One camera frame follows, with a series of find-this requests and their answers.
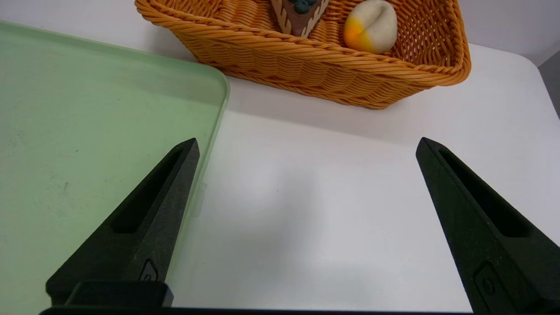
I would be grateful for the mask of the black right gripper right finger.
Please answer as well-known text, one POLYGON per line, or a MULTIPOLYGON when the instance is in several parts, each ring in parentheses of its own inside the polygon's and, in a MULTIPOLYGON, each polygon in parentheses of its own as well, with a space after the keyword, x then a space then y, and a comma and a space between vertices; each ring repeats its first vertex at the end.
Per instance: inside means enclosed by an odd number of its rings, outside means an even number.
POLYGON ((558 245, 441 143, 416 159, 472 311, 558 313, 558 245))

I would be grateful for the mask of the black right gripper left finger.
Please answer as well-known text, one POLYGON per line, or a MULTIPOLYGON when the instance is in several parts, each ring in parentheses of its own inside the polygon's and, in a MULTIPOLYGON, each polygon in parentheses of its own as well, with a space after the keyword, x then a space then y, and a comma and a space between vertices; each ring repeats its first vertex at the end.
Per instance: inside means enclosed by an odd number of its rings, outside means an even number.
POLYGON ((48 279, 52 306, 170 304, 165 279, 199 157, 190 138, 156 164, 48 279))

